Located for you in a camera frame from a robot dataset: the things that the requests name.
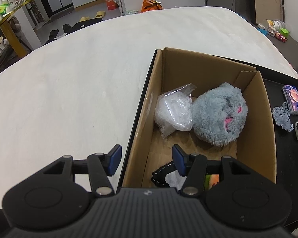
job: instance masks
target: black strap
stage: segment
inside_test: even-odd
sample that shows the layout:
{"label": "black strap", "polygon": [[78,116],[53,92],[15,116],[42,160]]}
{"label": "black strap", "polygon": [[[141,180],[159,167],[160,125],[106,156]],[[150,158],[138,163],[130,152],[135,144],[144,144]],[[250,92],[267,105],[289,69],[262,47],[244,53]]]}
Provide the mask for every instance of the black strap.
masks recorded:
{"label": "black strap", "polygon": [[176,169],[173,161],[163,165],[152,173],[151,181],[155,186],[159,188],[170,187],[169,184],[165,181],[165,176],[171,172],[174,172]]}
{"label": "black strap", "polygon": [[149,2],[152,3],[152,4],[146,6],[145,9],[150,8],[150,7],[152,7],[152,6],[155,6],[155,5],[161,5],[160,2],[151,2],[151,1],[149,1]]}

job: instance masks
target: gray floor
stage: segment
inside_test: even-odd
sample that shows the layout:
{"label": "gray floor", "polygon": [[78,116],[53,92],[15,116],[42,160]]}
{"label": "gray floor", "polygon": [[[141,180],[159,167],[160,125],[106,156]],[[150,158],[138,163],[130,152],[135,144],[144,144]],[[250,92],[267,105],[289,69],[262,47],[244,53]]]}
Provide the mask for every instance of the gray floor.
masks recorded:
{"label": "gray floor", "polygon": [[116,10],[108,11],[106,3],[101,3],[89,8],[83,9],[81,11],[73,11],[57,20],[54,20],[51,23],[45,24],[40,29],[35,30],[35,32],[43,45],[48,40],[48,36],[51,30],[58,29],[59,33],[57,34],[57,36],[61,36],[62,34],[64,34],[64,31],[63,31],[64,24],[69,24],[71,27],[73,27],[77,22],[79,22],[79,20],[82,17],[89,16],[91,17],[91,19],[94,18],[98,11],[106,12],[103,20],[109,20],[120,16],[120,11],[118,8]]}

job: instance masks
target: gray lace fabric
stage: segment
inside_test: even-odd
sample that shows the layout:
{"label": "gray lace fabric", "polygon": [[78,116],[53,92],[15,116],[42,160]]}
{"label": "gray lace fabric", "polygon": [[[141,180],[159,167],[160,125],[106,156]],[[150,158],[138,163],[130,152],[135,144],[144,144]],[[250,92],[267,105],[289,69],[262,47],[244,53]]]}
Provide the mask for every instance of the gray lace fabric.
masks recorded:
{"label": "gray lace fabric", "polygon": [[290,122],[289,110],[287,108],[287,102],[283,102],[281,107],[275,107],[272,110],[273,118],[278,127],[282,127],[284,130],[291,132],[294,129],[293,124]]}

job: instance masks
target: small figurine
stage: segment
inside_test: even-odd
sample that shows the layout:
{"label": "small figurine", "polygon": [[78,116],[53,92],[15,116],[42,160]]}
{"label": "small figurine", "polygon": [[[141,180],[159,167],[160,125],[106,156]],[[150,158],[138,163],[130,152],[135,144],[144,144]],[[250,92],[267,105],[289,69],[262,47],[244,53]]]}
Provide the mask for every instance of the small figurine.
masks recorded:
{"label": "small figurine", "polygon": [[282,41],[282,42],[286,42],[287,41],[287,38],[285,38],[282,34],[280,34],[279,32],[277,32],[276,34],[275,34],[275,37],[278,39],[278,40],[280,40],[280,41]]}

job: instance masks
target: plastic bag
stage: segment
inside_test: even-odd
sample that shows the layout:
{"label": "plastic bag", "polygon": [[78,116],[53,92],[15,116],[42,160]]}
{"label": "plastic bag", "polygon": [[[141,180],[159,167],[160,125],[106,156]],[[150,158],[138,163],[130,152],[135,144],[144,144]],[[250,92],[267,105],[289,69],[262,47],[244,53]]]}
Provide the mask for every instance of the plastic bag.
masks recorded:
{"label": "plastic bag", "polygon": [[190,131],[192,129],[191,92],[195,88],[193,84],[188,84],[158,97],[154,121],[160,127],[163,138],[175,130]]}
{"label": "plastic bag", "polygon": [[153,10],[162,10],[161,3],[157,0],[144,0],[142,3],[142,9],[141,12],[146,11],[153,11]]}

